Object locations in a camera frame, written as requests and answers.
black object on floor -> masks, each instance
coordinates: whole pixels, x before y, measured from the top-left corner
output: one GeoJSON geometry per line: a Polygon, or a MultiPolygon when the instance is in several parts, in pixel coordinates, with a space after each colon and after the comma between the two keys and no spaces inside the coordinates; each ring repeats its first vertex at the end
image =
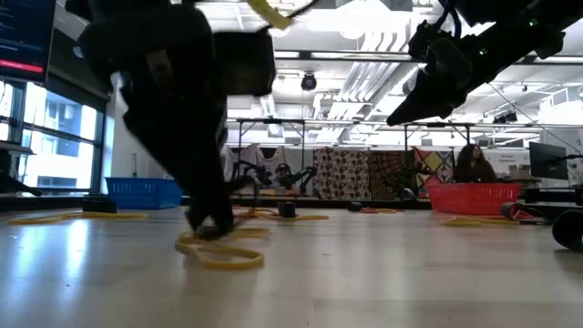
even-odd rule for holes
{"type": "Polygon", "coordinates": [[[290,201],[280,201],[277,203],[277,210],[283,218],[295,218],[295,204],[290,201]]]}
{"type": "Polygon", "coordinates": [[[553,238],[561,246],[583,252],[583,211],[567,210],[553,224],[553,238]]]}
{"type": "Polygon", "coordinates": [[[358,201],[348,203],[348,211],[358,212],[364,208],[364,205],[358,201]]]}
{"type": "Polygon", "coordinates": [[[99,213],[117,213],[118,205],[111,200],[83,200],[81,209],[99,213]]]}

plastic basket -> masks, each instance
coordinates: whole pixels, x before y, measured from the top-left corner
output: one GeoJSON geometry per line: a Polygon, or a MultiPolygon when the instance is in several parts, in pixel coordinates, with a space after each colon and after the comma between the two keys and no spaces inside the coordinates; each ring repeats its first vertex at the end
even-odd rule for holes
{"type": "Polygon", "coordinates": [[[122,210],[177,207],[182,189],[173,179],[106,178],[109,198],[122,210]]]}
{"type": "Polygon", "coordinates": [[[466,215],[500,215],[502,204],[516,202],[522,186],[512,183],[459,183],[430,185],[434,210],[466,215]]]}

colorful tapestry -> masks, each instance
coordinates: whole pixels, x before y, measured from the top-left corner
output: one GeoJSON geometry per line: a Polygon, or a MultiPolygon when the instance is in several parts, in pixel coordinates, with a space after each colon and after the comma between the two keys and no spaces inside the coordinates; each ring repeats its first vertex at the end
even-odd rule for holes
{"type": "Polygon", "coordinates": [[[453,152],[414,150],[415,165],[422,169],[430,169],[435,175],[416,174],[415,182],[419,188],[419,196],[427,195],[427,185],[450,183],[454,176],[453,152]]]}
{"type": "Polygon", "coordinates": [[[369,200],[369,151],[316,149],[314,188],[323,200],[369,200]]]}
{"type": "Polygon", "coordinates": [[[398,196],[393,186],[403,171],[404,159],[403,151],[371,151],[368,169],[373,200],[394,200],[398,196]]]}

wheel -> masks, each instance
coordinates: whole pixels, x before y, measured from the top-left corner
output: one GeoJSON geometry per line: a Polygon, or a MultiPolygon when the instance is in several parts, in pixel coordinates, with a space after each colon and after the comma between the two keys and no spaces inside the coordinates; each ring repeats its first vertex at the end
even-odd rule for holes
{"type": "Polygon", "coordinates": [[[583,252],[583,211],[563,212],[553,224],[553,238],[561,246],[583,252]]]}

security camera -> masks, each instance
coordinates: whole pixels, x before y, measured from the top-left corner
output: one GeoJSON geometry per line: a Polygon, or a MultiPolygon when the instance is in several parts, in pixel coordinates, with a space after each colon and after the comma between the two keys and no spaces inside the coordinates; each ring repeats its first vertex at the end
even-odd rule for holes
{"type": "Polygon", "coordinates": [[[306,73],[303,75],[302,79],[302,90],[303,91],[312,91],[316,88],[318,82],[316,81],[316,77],[313,73],[306,73]]]}

